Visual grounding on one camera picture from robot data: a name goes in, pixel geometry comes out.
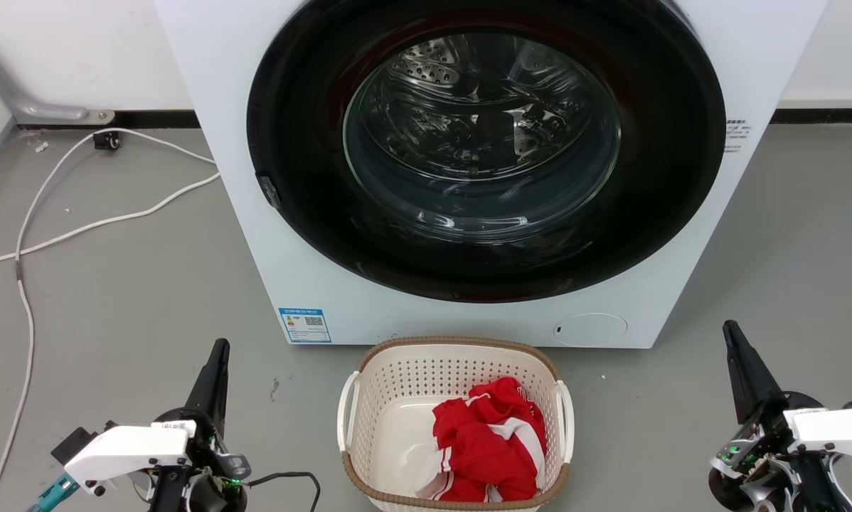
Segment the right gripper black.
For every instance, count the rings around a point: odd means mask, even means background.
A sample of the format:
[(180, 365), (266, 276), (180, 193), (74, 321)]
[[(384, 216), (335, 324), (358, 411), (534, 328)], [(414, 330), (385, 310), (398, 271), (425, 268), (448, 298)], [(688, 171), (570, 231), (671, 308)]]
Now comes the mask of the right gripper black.
[(740, 430), (710, 461), (713, 498), (729, 511), (852, 511), (835, 471), (852, 458), (852, 401), (832, 410), (784, 394), (737, 321), (723, 334)]

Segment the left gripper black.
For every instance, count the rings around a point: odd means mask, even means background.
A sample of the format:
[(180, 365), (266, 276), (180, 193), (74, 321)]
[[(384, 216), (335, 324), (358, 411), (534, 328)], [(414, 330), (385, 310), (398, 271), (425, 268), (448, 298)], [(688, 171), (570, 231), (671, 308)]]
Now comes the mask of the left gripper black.
[(198, 373), (185, 407), (160, 415), (154, 427), (186, 430), (185, 454), (173, 463), (149, 463), (149, 511), (245, 511), (242, 480), (251, 474), (248, 460), (223, 444), (230, 342), (215, 340)]

